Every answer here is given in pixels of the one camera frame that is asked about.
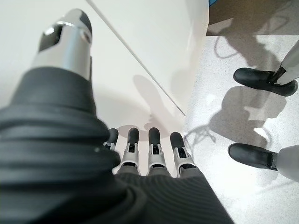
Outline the left robot hand dark glove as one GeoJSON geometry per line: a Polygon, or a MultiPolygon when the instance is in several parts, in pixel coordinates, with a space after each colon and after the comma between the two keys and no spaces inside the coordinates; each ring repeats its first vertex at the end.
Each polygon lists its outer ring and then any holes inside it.
{"type": "Polygon", "coordinates": [[[3,224],[230,224],[180,133],[170,136],[177,177],[160,132],[149,130],[149,172],[138,166],[139,131],[123,156],[118,131],[97,118],[92,26],[73,9],[45,31],[31,68],[0,111],[3,224]]]}

